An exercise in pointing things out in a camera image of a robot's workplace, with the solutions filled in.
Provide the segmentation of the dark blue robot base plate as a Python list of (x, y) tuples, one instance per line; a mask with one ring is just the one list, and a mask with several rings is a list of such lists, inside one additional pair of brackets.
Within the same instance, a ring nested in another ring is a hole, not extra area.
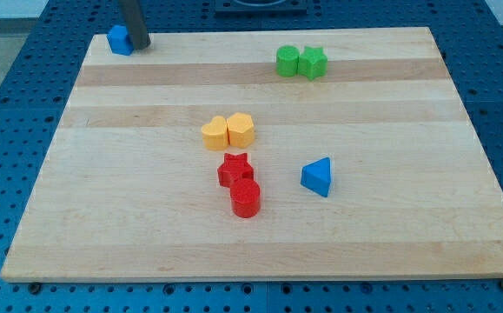
[(308, 0), (215, 0), (215, 15), (304, 13)]

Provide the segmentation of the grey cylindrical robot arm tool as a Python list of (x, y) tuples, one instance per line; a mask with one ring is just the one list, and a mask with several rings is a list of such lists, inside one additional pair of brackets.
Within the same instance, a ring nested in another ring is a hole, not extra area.
[(118, 5), (135, 50), (150, 46), (150, 36), (139, 0), (118, 0)]

